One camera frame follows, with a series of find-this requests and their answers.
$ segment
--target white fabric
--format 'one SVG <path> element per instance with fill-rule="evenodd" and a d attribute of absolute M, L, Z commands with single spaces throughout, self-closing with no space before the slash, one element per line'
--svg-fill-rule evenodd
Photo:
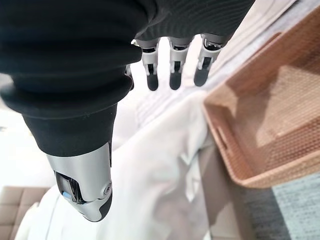
<path fill-rule="evenodd" d="M 103 221 L 85 220 L 54 187 L 41 201 L 28 239 L 199 239 L 200 229 L 209 229 L 206 209 L 202 204 L 195 212 L 186 178 L 208 133 L 204 96 L 188 97 L 113 153 L 113 202 Z"/>
<path fill-rule="evenodd" d="M 27 240 L 30 232 L 31 226 L 35 222 L 35 216 L 38 211 L 39 203 L 34 203 L 28 211 L 26 211 L 20 226 L 18 228 L 18 231 L 16 232 L 14 240 Z"/>

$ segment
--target black fingertip pad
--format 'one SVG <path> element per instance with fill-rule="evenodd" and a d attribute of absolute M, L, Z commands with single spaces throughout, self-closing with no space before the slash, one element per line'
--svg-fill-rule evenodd
<path fill-rule="evenodd" d="M 147 78 L 148 88 L 151 91 L 157 90 L 159 87 L 158 76 L 152 74 L 150 76 L 147 76 L 146 78 Z"/>
<path fill-rule="evenodd" d="M 194 84 L 197 87 L 203 86 L 207 81 L 208 75 L 209 75 L 208 70 L 206 70 L 206 69 L 199 70 L 197 68 L 195 71 L 195 74 L 194 74 Z"/>
<path fill-rule="evenodd" d="M 178 71 L 170 74 L 170 88 L 172 90 L 178 90 L 181 86 L 181 76 L 182 74 Z"/>

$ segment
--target black glove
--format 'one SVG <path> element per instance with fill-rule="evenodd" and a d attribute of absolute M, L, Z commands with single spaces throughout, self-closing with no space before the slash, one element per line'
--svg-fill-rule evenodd
<path fill-rule="evenodd" d="M 60 157 L 112 141 L 117 102 L 132 87 L 131 41 L 211 33 L 231 36 L 254 0 L 4 0 L 1 90 L 40 149 Z"/>

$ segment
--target wicker basket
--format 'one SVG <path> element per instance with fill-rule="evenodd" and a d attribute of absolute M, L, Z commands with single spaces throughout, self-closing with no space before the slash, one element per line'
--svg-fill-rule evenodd
<path fill-rule="evenodd" d="M 320 171 L 320 7 L 204 101 L 234 182 L 268 188 Z"/>

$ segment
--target robotic hand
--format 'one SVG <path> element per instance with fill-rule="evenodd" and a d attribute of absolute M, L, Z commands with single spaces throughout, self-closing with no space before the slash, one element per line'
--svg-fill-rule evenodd
<path fill-rule="evenodd" d="M 60 193 L 86 219 L 102 220 L 113 195 L 110 167 L 117 102 L 141 59 L 158 88 L 158 40 L 170 40 L 170 87 L 181 84 L 189 45 L 203 44 L 202 86 L 254 0 L 10 0 L 0 8 L 4 102 L 22 114 L 47 154 Z M 131 45 L 136 39 L 139 46 Z"/>

